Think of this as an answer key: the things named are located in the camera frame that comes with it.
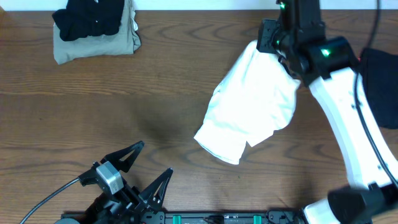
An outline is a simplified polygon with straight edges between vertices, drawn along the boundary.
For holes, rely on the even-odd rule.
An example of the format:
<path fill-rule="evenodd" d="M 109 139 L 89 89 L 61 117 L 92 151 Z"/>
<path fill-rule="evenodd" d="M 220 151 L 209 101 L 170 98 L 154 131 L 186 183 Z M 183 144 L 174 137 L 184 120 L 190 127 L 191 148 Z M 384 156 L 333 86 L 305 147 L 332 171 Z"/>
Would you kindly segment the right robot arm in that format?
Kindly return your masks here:
<path fill-rule="evenodd" d="M 257 49 L 285 60 L 326 114 L 345 162 L 348 186 L 303 207 L 296 223 L 370 223 L 397 207 L 397 159 L 364 93 L 358 58 L 344 37 L 327 39 L 318 0 L 278 0 L 263 20 Z"/>

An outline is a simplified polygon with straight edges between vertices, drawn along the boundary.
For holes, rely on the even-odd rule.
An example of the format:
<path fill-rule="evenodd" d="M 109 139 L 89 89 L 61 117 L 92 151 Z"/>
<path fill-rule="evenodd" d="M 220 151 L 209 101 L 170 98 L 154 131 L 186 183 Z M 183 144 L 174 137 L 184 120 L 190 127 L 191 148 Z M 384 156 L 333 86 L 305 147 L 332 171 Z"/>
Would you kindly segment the white t-shirt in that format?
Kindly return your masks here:
<path fill-rule="evenodd" d="M 274 54 L 260 53 L 251 41 L 215 88 L 194 139 L 218 159 L 237 165 L 251 147 L 291 122 L 300 80 Z"/>

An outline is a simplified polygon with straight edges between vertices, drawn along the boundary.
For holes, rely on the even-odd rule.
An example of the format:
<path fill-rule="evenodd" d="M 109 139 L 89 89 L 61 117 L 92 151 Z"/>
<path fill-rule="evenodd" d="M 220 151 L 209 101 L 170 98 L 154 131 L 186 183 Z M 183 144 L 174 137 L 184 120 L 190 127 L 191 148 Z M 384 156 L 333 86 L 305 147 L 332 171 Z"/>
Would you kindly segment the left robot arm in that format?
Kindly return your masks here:
<path fill-rule="evenodd" d="M 173 174 L 168 168 L 144 190 L 129 186 L 121 172 L 127 173 L 144 147 L 139 141 L 125 149 L 112 152 L 94 162 L 78 176 L 82 186 L 97 185 L 103 193 L 84 212 L 67 212 L 63 223 L 140 223 L 147 212 L 162 209 L 167 186 Z"/>

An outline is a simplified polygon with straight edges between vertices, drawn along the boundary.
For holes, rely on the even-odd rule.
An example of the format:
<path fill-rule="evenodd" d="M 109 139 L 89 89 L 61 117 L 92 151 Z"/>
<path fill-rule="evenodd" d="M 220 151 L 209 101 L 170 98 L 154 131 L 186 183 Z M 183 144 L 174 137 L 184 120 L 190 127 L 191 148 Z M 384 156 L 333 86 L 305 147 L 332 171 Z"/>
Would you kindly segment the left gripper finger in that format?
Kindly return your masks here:
<path fill-rule="evenodd" d="M 161 209 L 167 186 L 174 170 L 170 167 L 149 184 L 140 194 L 146 209 Z"/>
<path fill-rule="evenodd" d="M 141 153 L 144 145 L 143 141 L 139 141 L 127 148 L 107 154 L 102 158 L 101 163 L 110 162 L 117 171 L 127 173 Z"/>

